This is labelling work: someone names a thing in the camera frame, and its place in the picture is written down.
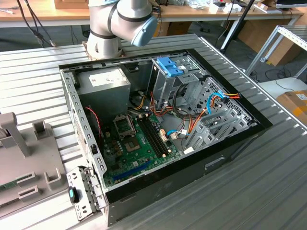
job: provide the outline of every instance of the wooden desk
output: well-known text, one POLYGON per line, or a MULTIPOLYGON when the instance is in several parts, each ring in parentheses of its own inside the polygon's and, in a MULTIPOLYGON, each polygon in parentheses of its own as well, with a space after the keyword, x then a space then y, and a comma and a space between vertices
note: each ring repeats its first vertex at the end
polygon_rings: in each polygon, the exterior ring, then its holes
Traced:
MULTIPOLYGON (((24 6, 24 14, 31 26, 34 24, 31 22, 32 18, 27 10, 27 7, 23 1, 21 4, 24 6)), ((73 10, 59 10, 55 9, 53 0, 31 0, 32 9, 41 20, 44 26, 60 26, 60 25, 85 25, 89 24, 89 10, 88 9, 73 9, 73 10)), ((17 3, 12 0, 2 0, 0 2, 1 7, 16 6, 17 3)), ((208 8, 203 10, 195 10, 190 6, 161 6, 162 21, 166 22, 194 22, 194 21, 224 21, 228 17, 228 13, 218 12, 216 14, 209 13, 208 8)), ((14 15, 0 12, 0 28, 1 27, 25 27, 25 23, 21 17, 19 10, 13 10, 14 15)), ((232 13, 229 17, 234 23, 230 28, 230 32, 222 46, 224 48, 229 37, 232 35, 242 12, 232 13)), ((293 9, 292 12, 285 12, 283 14, 265 14, 260 10, 254 9, 246 16, 246 20, 269 20, 269 19, 291 19, 289 25, 293 25, 303 13, 297 9, 293 9)))

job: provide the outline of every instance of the desk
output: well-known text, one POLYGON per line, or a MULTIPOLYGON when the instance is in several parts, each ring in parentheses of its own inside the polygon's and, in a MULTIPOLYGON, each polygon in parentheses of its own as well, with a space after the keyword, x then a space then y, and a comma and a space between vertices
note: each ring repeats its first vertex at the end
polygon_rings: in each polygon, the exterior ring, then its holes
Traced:
MULTIPOLYGON (((233 162, 155 202, 112 229, 305 229, 307 127, 209 42, 194 34, 159 37, 145 47, 123 43, 128 56, 194 48, 274 126, 233 162)), ((52 125, 65 170, 83 165, 58 65, 87 61, 82 45, 0 53, 0 111, 19 129, 52 125)), ((103 230, 101 213, 79 223, 67 191, 0 220, 2 229, 103 230)))
MULTIPOLYGON (((25 6, 24 2, 21 1, 24 6, 24 13, 26 19, 30 21, 30 25, 34 26, 31 22, 32 18, 25 6)), ((56 10, 53 0, 31 0, 30 2, 32 9, 41 20, 44 26, 59 26, 59 25, 85 25, 89 24, 89 10, 88 9, 74 9, 74 10, 56 10)), ((2 0, 0 7, 15 6, 17 3, 11 0, 2 0)), ((228 17, 228 13, 218 12, 212 14, 208 11, 208 8, 203 10, 195 10, 190 6, 161 6, 162 10, 162 21, 163 22, 195 22, 195 21, 224 21, 228 17)), ((15 14, 10 15, 7 13, 0 12, 0 28, 2 27, 25 27, 25 23, 21 17, 19 10, 14 10, 15 14)), ((226 42, 229 40, 231 34, 241 17, 242 12, 232 13, 229 20, 234 21, 230 32, 225 39, 222 46, 224 48, 226 42)), ((297 9, 293 9, 292 12, 285 12, 284 14, 265 14, 260 10, 250 10, 246 16, 246 20, 269 20, 269 19, 290 19, 289 25, 293 25, 303 13, 297 9)))

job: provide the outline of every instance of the blue tab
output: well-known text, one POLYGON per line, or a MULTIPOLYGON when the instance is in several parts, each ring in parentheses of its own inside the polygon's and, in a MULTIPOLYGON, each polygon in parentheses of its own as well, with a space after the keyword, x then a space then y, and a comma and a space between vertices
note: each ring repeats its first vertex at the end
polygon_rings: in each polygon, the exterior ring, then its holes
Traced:
POLYGON ((168 57, 159 57, 157 59, 157 62, 161 66, 162 69, 164 69, 167 72, 167 75, 169 77, 174 77, 178 75, 184 74, 184 72, 177 68, 175 62, 173 62, 168 57))

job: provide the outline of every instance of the green pcb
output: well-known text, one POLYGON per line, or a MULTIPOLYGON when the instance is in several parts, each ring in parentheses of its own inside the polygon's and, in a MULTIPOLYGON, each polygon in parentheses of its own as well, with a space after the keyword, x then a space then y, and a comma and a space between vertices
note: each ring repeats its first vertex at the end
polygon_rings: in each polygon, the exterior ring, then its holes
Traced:
POLYGON ((6 184, 0 185, 0 192, 5 191, 5 190, 7 190, 7 189, 10 189, 10 188, 13 188, 13 187, 17 186, 17 181, 18 181, 18 180, 15 180, 15 181, 11 181, 11 182, 8 182, 8 183, 6 183, 6 184))
MULTIPOLYGON (((151 123, 160 125, 154 115, 151 115, 149 120, 151 123)), ((110 137, 105 139, 104 149, 104 160, 108 168, 104 174, 104 181, 108 187, 180 156, 176 147, 171 143, 167 147, 170 153, 167 154, 166 157, 158 158, 140 128, 138 121, 135 119, 132 121, 136 130, 136 135, 134 138, 126 137, 123 140, 119 140, 114 125, 110 124, 110 137)))

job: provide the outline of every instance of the cable on desk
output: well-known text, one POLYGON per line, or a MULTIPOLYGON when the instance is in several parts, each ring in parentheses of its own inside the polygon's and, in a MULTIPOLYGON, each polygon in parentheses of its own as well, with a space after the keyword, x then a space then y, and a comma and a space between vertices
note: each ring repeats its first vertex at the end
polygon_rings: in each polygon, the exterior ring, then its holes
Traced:
POLYGON ((21 16, 26 24, 26 26, 29 28, 29 30, 31 31, 31 33, 37 38, 38 40, 38 43, 44 47, 44 42, 47 43, 48 45, 50 46, 55 46, 54 42, 52 41, 50 35, 48 34, 48 32, 46 31, 46 29, 43 27, 42 23, 40 22, 40 20, 38 19, 38 17, 35 15, 34 11, 32 10, 29 2, 27 0, 24 0, 29 11, 30 11, 30 14, 33 18, 33 21, 34 21, 34 24, 35 24, 35 28, 36 30, 32 29, 31 26, 29 25, 28 21, 26 20, 25 18, 25 15, 24 15, 24 10, 21 6, 21 3, 20 3, 20 0, 16 0, 17 1, 17 4, 19 6, 19 9, 20 9, 20 13, 21 13, 21 16), (44 36, 38 31, 38 27, 37 27, 37 23, 36 23, 36 20, 38 21, 38 23, 40 24, 40 26, 43 28, 43 30, 46 32, 46 34, 48 35, 48 37, 50 38, 50 42, 46 41, 46 39, 44 38, 44 36))

